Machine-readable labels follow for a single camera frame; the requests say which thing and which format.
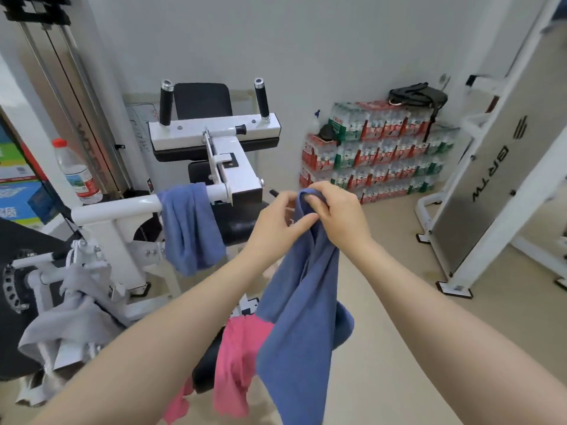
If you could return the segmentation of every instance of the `pink cloth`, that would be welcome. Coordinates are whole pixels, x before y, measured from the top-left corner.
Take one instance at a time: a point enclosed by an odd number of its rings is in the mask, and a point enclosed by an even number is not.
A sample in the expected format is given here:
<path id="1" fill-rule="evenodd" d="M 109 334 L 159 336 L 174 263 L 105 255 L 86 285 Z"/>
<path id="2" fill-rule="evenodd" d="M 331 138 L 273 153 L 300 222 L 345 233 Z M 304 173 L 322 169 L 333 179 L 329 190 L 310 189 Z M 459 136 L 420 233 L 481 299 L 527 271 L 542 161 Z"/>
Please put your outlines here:
<path id="1" fill-rule="evenodd" d="M 193 381 L 191 378 L 188 378 L 187 382 L 185 382 L 185 386 L 181 388 L 179 393 L 175 395 L 175 398 L 171 401 L 170 405 L 167 406 L 167 410 L 163 415 L 163 420 L 167 422 L 167 425 L 171 425 L 173 422 L 187 414 L 189 411 L 189 401 L 183 397 L 192 393 Z"/>
<path id="2" fill-rule="evenodd" d="M 256 374 L 256 356 L 273 327 L 255 314 L 227 322 L 216 358 L 213 406 L 217 412 L 248 416 L 246 393 Z"/>

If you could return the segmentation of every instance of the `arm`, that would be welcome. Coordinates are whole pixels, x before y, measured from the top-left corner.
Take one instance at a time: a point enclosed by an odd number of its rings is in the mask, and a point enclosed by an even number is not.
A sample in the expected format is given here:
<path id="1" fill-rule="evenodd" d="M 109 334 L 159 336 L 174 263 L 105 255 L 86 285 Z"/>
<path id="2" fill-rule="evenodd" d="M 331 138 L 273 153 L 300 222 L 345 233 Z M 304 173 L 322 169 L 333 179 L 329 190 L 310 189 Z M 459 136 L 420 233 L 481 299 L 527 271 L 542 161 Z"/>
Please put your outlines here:
<path id="1" fill-rule="evenodd" d="M 394 325 L 464 424 L 558 424 L 567 388 L 518 346 L 438 293 L 370 237 L 354 194 L 312 185 L 308 197 L 330 240 L 369 281 Z"/>
<path id="2" fill-rule="evenodd" d="M 280 193 L 236 258 L 116 338 L 32 424 L 157 423 L 248 286 L 317 221 L 311 214 L 287 226 L 295 197 Z"/>

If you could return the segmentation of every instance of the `blue towel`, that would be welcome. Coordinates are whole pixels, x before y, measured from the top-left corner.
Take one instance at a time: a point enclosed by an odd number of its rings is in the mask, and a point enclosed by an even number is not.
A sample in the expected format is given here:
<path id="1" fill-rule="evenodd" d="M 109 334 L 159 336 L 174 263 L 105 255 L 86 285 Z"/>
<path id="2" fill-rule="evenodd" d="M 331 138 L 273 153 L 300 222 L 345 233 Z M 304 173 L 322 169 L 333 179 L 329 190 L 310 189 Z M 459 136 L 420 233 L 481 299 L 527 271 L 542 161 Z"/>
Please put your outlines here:
<path id="1" fill-rule="evenodd" d="M 294 220 L 312 213 L 297 196 Z M 256 315 L 274 323 L 256 357 L 256 371 L 285 425 L 320 425 L 331 351 L 348 339 L 354 320 L 337 302 L 338 249 L 320 221 L 291 247 L 266 287 Z"/>
<path id="2" fill-rule="evenodd" d="M 166 237 L 166 258 L 183 276 L 212 267 L 226 255 L 204 183 L 158 193 Z"/>

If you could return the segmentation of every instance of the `person's left hand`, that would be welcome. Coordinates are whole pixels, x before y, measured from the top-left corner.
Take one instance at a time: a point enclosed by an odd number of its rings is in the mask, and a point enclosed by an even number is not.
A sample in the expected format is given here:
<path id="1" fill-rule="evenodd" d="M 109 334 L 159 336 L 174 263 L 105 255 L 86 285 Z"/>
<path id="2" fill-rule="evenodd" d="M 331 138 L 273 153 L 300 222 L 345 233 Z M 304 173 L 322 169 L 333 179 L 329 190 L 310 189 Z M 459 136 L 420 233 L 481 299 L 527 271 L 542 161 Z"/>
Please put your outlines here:
<path id="1" fill-rule="evenodd" d="M 286 255 L 295 240 L 319 219 L 316 213 L 310 213 L 293 223 L 296 198 L 297 192 L 280 192 L 260 212 L 243 252 L 250 252 L 252 259 L 265 259 L 266 267 Z"/>

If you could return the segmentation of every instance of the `person's right arm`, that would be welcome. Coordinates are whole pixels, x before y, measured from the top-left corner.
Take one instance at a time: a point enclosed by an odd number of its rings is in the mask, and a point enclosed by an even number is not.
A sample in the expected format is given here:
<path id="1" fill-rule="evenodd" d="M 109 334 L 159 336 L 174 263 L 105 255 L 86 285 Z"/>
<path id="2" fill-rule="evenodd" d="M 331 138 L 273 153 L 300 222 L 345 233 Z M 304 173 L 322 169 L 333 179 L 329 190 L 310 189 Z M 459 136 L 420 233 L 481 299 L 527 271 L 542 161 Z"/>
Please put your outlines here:
<path id="1" fill-rule="evenodd" d="M 465 425 L 567 423 L 567 388 L 513 342 L 443 296 L 370 236 L 357 197 L 311 185 L 329 239 L 369 281 L 418 364 Z"/>

